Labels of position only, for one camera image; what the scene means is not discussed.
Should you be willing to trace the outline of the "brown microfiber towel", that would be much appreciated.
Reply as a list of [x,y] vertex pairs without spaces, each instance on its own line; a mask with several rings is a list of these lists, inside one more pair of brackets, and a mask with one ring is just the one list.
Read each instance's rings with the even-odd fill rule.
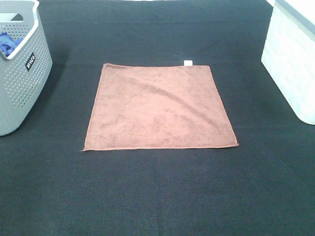
[[209,66],[103,66],[85,151],[237,146]]

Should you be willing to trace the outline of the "grey perforated laundry basket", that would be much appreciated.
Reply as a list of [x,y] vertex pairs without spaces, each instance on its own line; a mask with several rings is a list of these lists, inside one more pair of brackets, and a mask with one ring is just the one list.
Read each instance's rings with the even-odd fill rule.
[[17,48],[5,56],[0,51],[0,134],[15,131],[39,97],[52,68],[52,59],[41,23],[37,0],[2,0],[0,33]]

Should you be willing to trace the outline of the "white plastic basket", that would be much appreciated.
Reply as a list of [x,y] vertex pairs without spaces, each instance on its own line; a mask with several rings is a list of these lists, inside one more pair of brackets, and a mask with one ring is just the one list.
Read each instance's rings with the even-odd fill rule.
[[304,123],[315,123],[315,2],[276,0],[261,62]]

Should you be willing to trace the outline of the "blue cloth in basket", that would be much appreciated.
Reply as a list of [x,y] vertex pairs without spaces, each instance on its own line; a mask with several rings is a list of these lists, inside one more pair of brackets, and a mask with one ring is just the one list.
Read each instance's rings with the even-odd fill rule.
[[20,42],[20,39],[13,40],[6,32],[0,34],[0,50],[6,57],[17,48]]

